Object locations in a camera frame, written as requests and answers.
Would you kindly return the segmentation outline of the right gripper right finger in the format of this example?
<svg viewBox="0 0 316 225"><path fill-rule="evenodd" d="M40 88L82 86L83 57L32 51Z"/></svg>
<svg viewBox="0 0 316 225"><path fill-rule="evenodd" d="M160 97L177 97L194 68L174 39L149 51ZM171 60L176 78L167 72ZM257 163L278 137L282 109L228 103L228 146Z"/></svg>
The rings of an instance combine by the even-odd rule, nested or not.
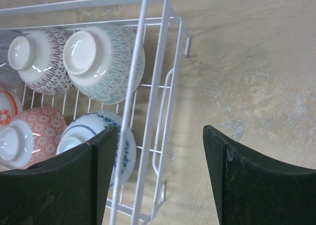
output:
<svg viewBox="0 0 316 225"><path fill-rule="evenodd" d="M315 224L314 169L271 158L211 125L203 146L220 224Z"/></svg>

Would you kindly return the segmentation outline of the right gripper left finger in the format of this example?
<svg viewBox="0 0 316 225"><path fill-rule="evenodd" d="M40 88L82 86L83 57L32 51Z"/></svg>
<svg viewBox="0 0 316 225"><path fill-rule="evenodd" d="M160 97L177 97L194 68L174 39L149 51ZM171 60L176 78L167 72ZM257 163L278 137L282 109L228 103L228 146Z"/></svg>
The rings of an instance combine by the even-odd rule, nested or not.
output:
<svg viewBox="0 0 316 225"><path fill-rule="evenodd" d="M27 169L0 174L3 225L100 225L118 143L110 126Z"/></svg>

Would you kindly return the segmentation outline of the white wire dish rack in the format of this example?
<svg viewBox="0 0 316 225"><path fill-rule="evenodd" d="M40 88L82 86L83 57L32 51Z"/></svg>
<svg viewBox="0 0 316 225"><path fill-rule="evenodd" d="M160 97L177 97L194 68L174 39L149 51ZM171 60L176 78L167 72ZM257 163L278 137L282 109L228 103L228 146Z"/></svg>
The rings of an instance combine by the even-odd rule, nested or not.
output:
<svg viewBox="0 0 316 225"><path fill-rule="evenodd" d="M62 109L75 119L96 109L115 110L136 137L136 166L124 185L110 190L105 220L109 225L146 225L156 216L166 199L164 169L168 149L174 95L182 57L189 54L191 37L171 0L68 0L0 11L0 26L23 33L41 27L60 27L74 33L92 23L74 21L70 13L80 10L111 11L115 7L130 15L112 14L100 23L125 26L136 33L145 49L145 75L128 101L105 105L89 99L76 89L61 97L44 97L21 87L26 107L38 104Z"/></svg>

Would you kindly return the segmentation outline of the dark purple patterned bowl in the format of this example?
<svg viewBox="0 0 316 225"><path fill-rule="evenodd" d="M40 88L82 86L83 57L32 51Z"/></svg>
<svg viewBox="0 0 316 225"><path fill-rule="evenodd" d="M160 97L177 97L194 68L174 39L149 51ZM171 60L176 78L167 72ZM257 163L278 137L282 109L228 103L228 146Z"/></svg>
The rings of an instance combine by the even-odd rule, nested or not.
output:
<svg viewBox="0 0 316 225"><path fill-rule="evenodd" d="M69 36L61 29L42 28L16 37L8 49L9 64L30 89L61 96L73 85L63 62Z"/></svg>

